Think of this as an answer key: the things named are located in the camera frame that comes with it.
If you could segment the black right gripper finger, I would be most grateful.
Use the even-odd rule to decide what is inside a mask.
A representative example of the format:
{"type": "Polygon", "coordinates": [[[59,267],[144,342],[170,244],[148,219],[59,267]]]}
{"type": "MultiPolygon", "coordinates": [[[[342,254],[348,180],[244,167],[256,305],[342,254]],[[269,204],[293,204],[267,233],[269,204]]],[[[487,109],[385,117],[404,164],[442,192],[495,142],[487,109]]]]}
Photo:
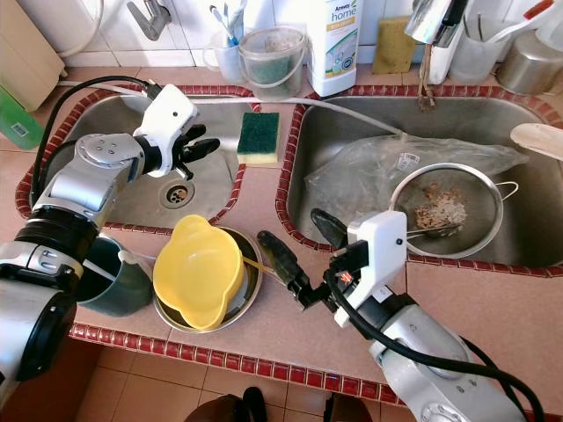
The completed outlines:
{"type": "Polygon", "coordinates": [[[276,278],[292,293],[302,306],[308,309],[320,302],[320,290],[313,288],[309,276],[299,265],[296,254],[269,230],[261,230],[257,241],[269,261],[269,268],[274,270],[276,278]]]}
{"type": "Polygon", "coordinates": [[[315,228],[318,229],[318,232],[334,251],[347,248],[350,243],[348,240],[348,225],[343,224],[337,217],[321,208],[313,208],[310,217],[315,228]]]}

